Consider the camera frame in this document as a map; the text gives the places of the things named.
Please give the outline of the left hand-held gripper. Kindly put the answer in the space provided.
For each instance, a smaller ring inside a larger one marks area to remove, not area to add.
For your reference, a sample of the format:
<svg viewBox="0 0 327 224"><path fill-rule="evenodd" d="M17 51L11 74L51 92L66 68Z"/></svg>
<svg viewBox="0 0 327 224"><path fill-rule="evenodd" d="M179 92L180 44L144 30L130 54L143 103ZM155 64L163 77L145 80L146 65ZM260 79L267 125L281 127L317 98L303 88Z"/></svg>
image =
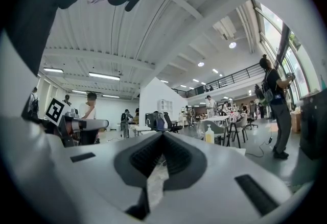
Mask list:
<svg viewBox="0 0 327 224"><path fill-rule="evenodd" d="M53 98L45 112L45 132L59 137L65 147L99 144L99 129L107 128L109 121L95 119L94 110L91 106L86 111L71 109Z"/></svg>

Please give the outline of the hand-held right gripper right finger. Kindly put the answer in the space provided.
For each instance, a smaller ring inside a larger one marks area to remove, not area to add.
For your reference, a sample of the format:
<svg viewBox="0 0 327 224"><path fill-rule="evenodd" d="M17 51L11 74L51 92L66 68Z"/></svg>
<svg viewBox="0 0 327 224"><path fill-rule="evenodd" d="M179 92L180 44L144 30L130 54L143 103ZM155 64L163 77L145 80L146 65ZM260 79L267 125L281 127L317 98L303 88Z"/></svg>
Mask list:
<svg viewBox="0 0 327 224"><path fill-rule="evenodd" d="M166 183L174 185L197 179L187 188L165 190L142 223L269 223L292 196L278 177L231 148L180 134L165 137L199 151L206 165L185 170L180 181L169 176Z"/></svg>

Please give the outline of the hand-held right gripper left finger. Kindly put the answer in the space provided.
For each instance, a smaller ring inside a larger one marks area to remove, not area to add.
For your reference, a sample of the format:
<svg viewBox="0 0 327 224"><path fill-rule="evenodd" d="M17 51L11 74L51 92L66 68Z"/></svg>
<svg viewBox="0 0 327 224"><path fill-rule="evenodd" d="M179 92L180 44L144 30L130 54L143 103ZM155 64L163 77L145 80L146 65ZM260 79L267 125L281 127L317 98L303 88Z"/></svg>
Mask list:
<svg viewBox="0 0 327 224"><path fill-rule="evenodd" d="M12 122L12 180L48 223L162 223L149 207L147 179L127 185L115 154L125 142L65 148L37 125Z"/></svg>

